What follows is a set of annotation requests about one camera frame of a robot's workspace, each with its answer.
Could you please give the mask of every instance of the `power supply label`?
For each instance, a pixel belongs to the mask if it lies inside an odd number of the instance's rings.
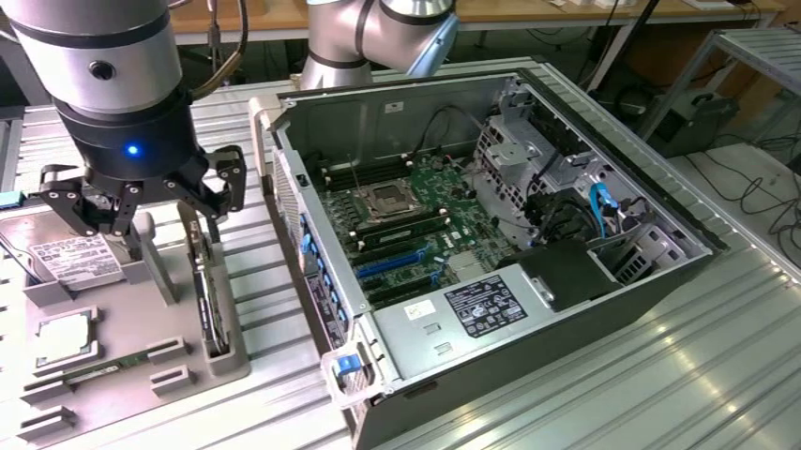
[[[528,317],[499,275],[445,292],[445,299],[471,338]]]

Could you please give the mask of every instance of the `label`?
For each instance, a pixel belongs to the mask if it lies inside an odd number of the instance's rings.
[[[403,310],[405,311],[405,315],[409,318],[409,321],[415,321],[420,317],[424,317],[428,314],[436,312],[431,300],[423,300],[421,302],[416,302],[415,304],[403,307]]]
[[[120,264],[101,236],[71,237],[63,241],[29,246],[54,279],[69,287],[74,283],[120,272]]]
[[[403,102],[395,101],[393,103],[387,103],[384,105],[384,114],[389,113],[400,113],[403,111]]]
[[[381,236],[377,239],[377,242],[383,244],[387,241],[393,241],[395,239],[400,239],[411,234],[411,230],[405,230],[404,232],[396,232],[395,234],[389,234],[388,236]]]
[[[79,382],[83,382],[85,380],[90,380],[92,378],[97,378],[97,377],[101,377],[102,375],[116,372],[118,369],[120,369],[120,367],[116,365],[104,367],[104,368],[94,370],[93,372],[89,372],[83,375],[78,375],[74,378],[69,378],[66,380],[66,384],[78,384]]]
[[[471,338],[528,317],[499,275],[445,292],[445,299]]]

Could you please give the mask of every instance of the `gray robot arm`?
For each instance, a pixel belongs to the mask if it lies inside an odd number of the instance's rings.
[[[369,61],[425,77],[455,39],[453,0],[306,0],[309,57],[302,89],[371,81]]]

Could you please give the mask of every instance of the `white sticker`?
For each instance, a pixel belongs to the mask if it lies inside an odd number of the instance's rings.
[[[409,321],[415,321],[420,317],[424,317],[428,314],[436,312],[431,300],[423,300],[421,302],[416,302],[415,304],[403,307],[403,310],[405,311],[405,315],[409,318]]]
[[[393,103],[387,103],[384,105],[384,114],[388,113],[400,113],[403,111],[403,102],[395,101]]]
[[[29,246],[51,276],[69,288],[74,283],[120,272],[120,264],[101,236],[71,237]]]

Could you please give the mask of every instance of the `motherboard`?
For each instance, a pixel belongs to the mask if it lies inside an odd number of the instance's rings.
[[[405,176],[391,180],[361,184],[353,172],[350,188],[320,188],[353,274],[376,308],[487,273],[517,250],[475,199],[479,171],[429,155],[405,167]]]

